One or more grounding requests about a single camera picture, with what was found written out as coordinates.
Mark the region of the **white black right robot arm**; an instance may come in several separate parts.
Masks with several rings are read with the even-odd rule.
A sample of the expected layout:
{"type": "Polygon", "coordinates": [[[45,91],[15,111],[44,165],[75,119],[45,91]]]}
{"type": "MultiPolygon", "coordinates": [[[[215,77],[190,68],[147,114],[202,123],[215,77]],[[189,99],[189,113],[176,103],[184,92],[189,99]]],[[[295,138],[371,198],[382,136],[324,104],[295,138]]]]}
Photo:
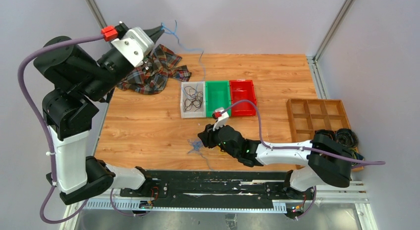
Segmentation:
{"type": "Polygon", "coordinates": [[[244,138],[229,125],[214,128],[205,126],[198,138],[206,148],[219,147],[222,151],[248,167],[272,164],[301,166],[287,173],[283,192],[297,198],[310,187],[328,184],[346,188],[350,185],[351,152],[325,135],[317,134],[312,140],[298,143],[263,143],[244,138]]]}

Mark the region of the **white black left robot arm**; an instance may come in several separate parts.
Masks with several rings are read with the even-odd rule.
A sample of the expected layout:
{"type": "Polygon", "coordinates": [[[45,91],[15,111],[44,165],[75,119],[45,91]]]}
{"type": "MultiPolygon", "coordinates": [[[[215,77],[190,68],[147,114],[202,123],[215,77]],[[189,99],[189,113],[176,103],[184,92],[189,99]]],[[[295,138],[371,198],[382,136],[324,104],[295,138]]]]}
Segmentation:
{"type": "Polygon", "coordinates": [[[117,83],[145,63],[162,34],[160,26],[147,30],[109,26],[101,38],[110,41],[112,48],[99,60],[67,36],[48,41],[47,52],[35,58],[35,68],[54,85],[42,101],[54,147],[55,167],[47,179],[59,189],[64,204],[87,200],[110,188],[132,189],[140,197],[152,191],[153,180],[144,169],[115,167],[89,156],[87,139],[99,111],[95,102],[105,102],[117,83]]]}

